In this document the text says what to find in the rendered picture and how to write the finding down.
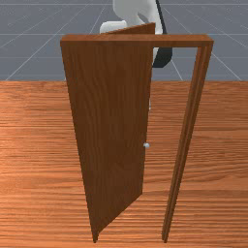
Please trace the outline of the brown wooden door leaf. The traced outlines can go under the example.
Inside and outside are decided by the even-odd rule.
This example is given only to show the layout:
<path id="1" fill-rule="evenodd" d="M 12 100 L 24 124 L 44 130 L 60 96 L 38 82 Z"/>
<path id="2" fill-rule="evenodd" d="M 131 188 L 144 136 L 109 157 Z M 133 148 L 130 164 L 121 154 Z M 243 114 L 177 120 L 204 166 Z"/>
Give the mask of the brown wooden door leaf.
<path id="1" fill-rule="evenodd" d="M 61 53 L 92 237 L 142 194 L 151 50 L 66 35 Z"/>

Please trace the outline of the brown wooden door frame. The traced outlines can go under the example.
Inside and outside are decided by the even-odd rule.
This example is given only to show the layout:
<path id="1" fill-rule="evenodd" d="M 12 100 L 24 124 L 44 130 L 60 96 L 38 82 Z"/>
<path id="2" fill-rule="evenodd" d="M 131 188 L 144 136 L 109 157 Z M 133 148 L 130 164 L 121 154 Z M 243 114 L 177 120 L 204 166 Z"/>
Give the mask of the brown wooden door frame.
<path id="1" fill-rule="evenodd" d="M 180 188 L 182 174 L 188 155 L 189 145 L 194 130 L 196 116 L 202 96 L 205 75 L 211 56 L 213 41 L 206 35 L 82 35 L 95 41 L 120 43 L 122 45 L 141 44 L 148 47 L 153 55 L 154 47 L 193 47 L 197 51 L 187 107 L 185 110 L 181 136 L 177 149 L 175 166 L 170 185 L 170 194 L 162 228 L 162 236 L 167 237 Z"/>

